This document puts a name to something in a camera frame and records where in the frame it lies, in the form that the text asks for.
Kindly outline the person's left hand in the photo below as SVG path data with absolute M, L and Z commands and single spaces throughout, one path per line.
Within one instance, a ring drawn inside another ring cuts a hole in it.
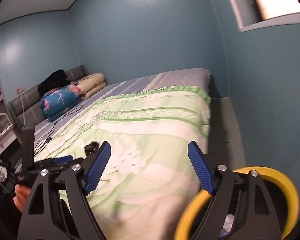
M 25 185 L 16 185 L 15 186 L 15 196 L 13 202 L 17 209 L 23 213 L 27 197 L 29 196 L 31 189 Z

